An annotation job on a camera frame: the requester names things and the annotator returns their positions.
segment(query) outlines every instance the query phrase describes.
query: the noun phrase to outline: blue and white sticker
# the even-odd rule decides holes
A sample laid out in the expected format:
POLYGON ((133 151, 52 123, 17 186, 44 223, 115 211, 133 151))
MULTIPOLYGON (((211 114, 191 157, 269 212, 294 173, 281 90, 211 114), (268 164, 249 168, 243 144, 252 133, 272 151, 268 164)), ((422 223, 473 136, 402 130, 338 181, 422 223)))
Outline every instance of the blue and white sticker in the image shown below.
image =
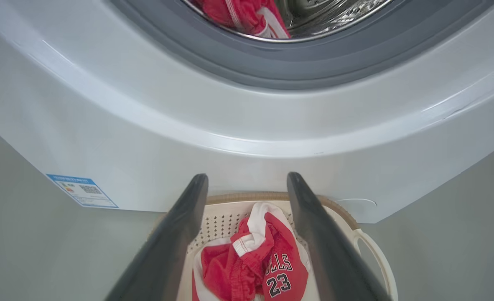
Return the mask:
POLYGON ((118 208, 92 179, 46 175, 82 206, 118 208))

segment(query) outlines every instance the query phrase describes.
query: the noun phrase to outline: plastic basket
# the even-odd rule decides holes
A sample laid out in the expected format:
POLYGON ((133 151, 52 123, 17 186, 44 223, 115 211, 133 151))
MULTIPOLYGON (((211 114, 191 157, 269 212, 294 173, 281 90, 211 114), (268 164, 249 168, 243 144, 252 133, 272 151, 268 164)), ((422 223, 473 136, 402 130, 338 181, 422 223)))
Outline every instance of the plastic basket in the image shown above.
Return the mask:
MULTIPOLYGON (((360 253, 358 241, 362 240, 372 252, 377 260, 382 272, 383 280, 388 295, 392 300, 397 301, 397 288, 394 279, 394 274, 390 269, 390 265, 381 249, 373 239, 365 234, 359 227, 354 218, 341 206, 332 202, 328 198, 318 196, 321 204, 326 212, 338 224, 345 236, 353 244, 354 248, 360 253)), ((193 260, 195 254, 211 240, 216 240, 222 237, 230 237, 237 232, 237 227, 241 219, 247 217, 251 212, 252 206, 256 202, 271 202, 282 209, 282 212, 287 215, 293 229, 293 214, 290 207, 290 202, 287 193, 242 193, 228 194, 224 196, 208 197, 206 202, 201 228, 197 237, 188 245, 186 251, 186 259, 182 271, 182 278, 178 288, 177 301, 191 301, 192 284, 191 273, 193 269, 193 260)), ((303 244, 308 250, 306 242, 304 242, 295 232, 298 242, 303 244)))

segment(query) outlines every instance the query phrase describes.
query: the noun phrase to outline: clothing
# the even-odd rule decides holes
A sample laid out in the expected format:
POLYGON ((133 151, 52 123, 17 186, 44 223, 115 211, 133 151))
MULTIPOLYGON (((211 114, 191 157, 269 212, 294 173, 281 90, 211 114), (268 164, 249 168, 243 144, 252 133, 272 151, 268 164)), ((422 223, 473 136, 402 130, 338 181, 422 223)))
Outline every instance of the clothing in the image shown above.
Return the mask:
POLYGON ((194 301, 300 301, 311 265, 279 207, 253 206, 238 233, 210 241, 195 255, 194 301))
POLYGON ((273 0, 194 0, 223 26, 262 38, 290 38, 273 0))

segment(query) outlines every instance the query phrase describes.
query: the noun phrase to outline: front-loading washing machine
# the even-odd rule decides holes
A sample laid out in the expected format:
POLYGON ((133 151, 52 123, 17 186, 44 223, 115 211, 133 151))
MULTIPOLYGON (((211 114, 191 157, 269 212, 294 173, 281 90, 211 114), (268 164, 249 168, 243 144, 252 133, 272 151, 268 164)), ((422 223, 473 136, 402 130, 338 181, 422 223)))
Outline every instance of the front-loading washing machine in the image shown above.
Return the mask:
POLYGON ((380 221, 494 151, 494 0, 363 2, 267 40, 184 0, 0 0, 0 136, 85 207, 297 171, 380 221))

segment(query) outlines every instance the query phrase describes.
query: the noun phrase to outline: gray floor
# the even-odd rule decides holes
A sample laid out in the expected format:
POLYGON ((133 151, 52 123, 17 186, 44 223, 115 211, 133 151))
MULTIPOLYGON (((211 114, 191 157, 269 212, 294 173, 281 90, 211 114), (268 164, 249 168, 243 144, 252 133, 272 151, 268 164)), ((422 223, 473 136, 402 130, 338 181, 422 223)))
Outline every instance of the gray floor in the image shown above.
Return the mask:
MULTIPOLYGON (((0 138, 0 301, 103 299, 162 215, 81 208, 0 138)), ((363 228, 400 300, 494 300, 494 153, 363 228)))

